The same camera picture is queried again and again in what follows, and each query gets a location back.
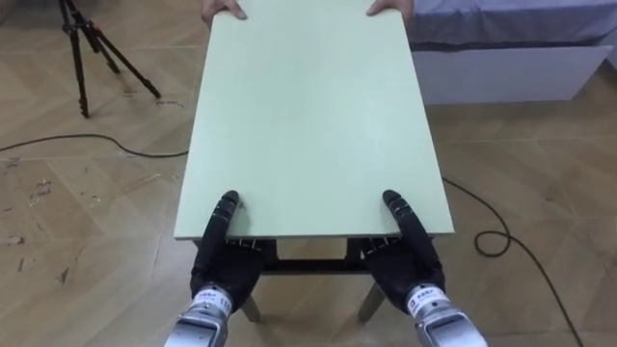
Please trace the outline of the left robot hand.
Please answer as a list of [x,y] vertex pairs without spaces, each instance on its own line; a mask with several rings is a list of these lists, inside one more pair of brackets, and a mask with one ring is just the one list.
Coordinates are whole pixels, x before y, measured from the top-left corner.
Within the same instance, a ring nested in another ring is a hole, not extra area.
[[223,289],[230,300],[230,313],[247,302],[266,264],[265,240],[227,240],[239,202],[236,191],[227,191],[219,199],[199,242],[190,279],[193,299],[207,287]]

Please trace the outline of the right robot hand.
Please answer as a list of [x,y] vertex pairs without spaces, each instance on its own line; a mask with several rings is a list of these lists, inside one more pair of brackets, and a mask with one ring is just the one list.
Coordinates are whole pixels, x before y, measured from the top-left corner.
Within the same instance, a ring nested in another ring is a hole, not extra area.
[[364,238],[364,263],[386,298],[408,314],[409,298],[415,287],[434,284],[444,289],[443,266],[432,239],[406,200],[392,190],[383,193],[383,200],[400,234]]

